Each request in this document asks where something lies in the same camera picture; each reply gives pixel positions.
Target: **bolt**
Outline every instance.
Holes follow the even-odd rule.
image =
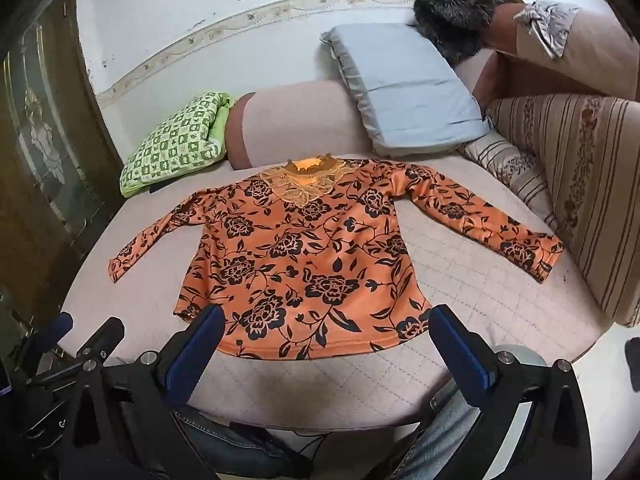
[[[90,372],[97,366],[97,364],[98,363],[95,362],[95,360],[89,359],[88,361],[85,361],[84,364],[82,365],[82,370],[84,370],[85,372]]]
[[[503,364],[510,365],[516,360],[511,352],[507,352],[505,350],[501,350],[498,352],[498,361]]]
[[[563,372],[568,372],[571,370],[571,363],[566,359],[558,359],[558,368],[560,368]]]
[[[158,358],[158,354],[149,350],[148,352],[145,352],[140,356],[140,362],[143,365],[150,365],[151,363],[155,362],[157,358]]]

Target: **shirt's left sleeve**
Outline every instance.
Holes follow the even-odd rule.
[[[394,196],[408,193],[429,216],[508,258],[539,282],[545,281],[564,248],[558,237],[527,229],[432,168],[390,163],[385,171]]]

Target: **striped cushion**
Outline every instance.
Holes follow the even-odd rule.
[[[497,100],[495,127],[546,173],[558,235],[601,308],[640,320],[640,104],[556,94]]]
[[[546,176],[535,156],[521,152],[495,132],[463,144],[460,152],[511,189],[554,232],[558,230]]]

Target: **green checkered pillow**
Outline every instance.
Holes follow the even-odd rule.
[[[225,156],[225,124],[233,104],[228,94],[208,92],[162,122],[129,156],[120,192],[129,197],[219,161]]]

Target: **black fur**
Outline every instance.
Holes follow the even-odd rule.
[[[506,0],[415,0],[414,14],[420,33],[456,66],[482,48],[481,33]]]

